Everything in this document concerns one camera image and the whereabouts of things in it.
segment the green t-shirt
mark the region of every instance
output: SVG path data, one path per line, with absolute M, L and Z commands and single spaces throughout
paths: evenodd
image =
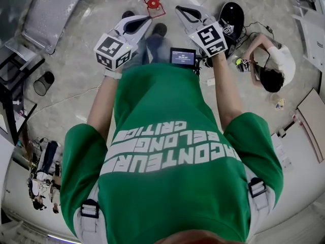
M 114 109 L 108 150 L 91 126 L 67 133 L 60 194 L 72 232 L 73 214 L 97 180 L 109 244 L 153 244 L 188 229 L 245 241 L 250 209 L 243 163 L 277 202 L 283 174 L 267 123 L 244 113 L 221 134 L 192 71 L 133 68 L 119 83 Z

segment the foot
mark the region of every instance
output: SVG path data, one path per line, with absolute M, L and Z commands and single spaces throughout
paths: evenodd
M 131 16 L 135 16 L 134 12 L 132 11 L 126 11 L 122 14 L 122 19 L 127 18 L 127 17 L 131 17 Z
M 152 31 L 152 34 L 154 35 L 154 34 L 158 34 L 158 35 L 160 35 L 160 36 L 162 36 L 162 37 L 165 37 L 165 35 L 166 35 L 166 33 L 167 33 L 167 26 L 166 25 L 164 25 L 163 23 L 157 23 L 156 25 L 155 25 L 155 27 L 153 28 L 153 31 Z

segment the shoulder strap buckle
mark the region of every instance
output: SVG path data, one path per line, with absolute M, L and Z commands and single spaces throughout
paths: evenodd
M 248 184 L 249 192 L 252 198 L 255 198 L 267 191 L 264 181 L 260 178 L 254 177 Z
M 80 212 L 82 217 L 88 217 L 88 218 L 99 218 L 99 209 L 100 206 L 98 205 L 98 202 L 88 199 L 85 200 L 81 204 Z

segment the backpack strap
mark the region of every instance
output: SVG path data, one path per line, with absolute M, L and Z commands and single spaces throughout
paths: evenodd
M 98 204 L 98 192 L 97 181 L 88 199 L 81 204 L 73 216 L 76 236 L 83 244 L 108 244 L 105 217 Z
M 248 182 L 248 202 L 250 208 L 250 225 L 247 241 L 258 231 L 259 226 L 270 214 L 275 204 L 275 193 L 252 170 L 244 165 Z

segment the marble floor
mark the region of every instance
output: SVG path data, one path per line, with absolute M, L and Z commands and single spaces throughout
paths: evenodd
M 319 72 L 302 58 L 302 43 L 294 19 L 292 5 L 296 0 L 161 0 L 166 15 L 154 20 L 168 26 L 167 38 L 175 47 L 193 48 L 184 32 L 182 23 L 175 14 L 175 6 L 181 4 L 202 5 L 212 13 L 218 13 L 225 2 L 236 2 L 244 10 L 245 25 L 259 21 L 273 29 L 275 39 L 290 49 L 296 61 L 296 75 L 293 81 L 281 89 L 279 95 L 285 98 L 283 110 L 275 110 L 269 102 L 269 93 L 253 86 L 249 73 L 239 73 L 230 62 L 246 111 L 262 116 L 271 133 L 291 122 L 290 113 L 314 87 L 318 87 Z M 28 122 L 30 137 L 47 137 L 64 144 L 67 131 L 74 125 L 86 122 L 96 88 L 103 79 L 104 68 L 96 63 L 93 48 L 102 33 L 108 32 L 120 20 L 126 10 L 146 14 L 142 0 L 80 0 L 72 14 L 65 32 L 58 43 L 56 52 L 46 56 L 46 63 L 37 70 L 29 82 L 26 96 L 38 103 L 38 108 Z M 264 32 L 264 27 L 254 24 L 250 32 Z M 245 45 L 236 52 L 239 55 Z M 39 97 L 33 90 L 32 82 L 45 71 L 55 76 L 55 83 L 46 96 Z M 203 69 L 201 80 L 213 77 L 211 69 Z M 207 104 L 219 120 L 215 88 L 201 83 Z

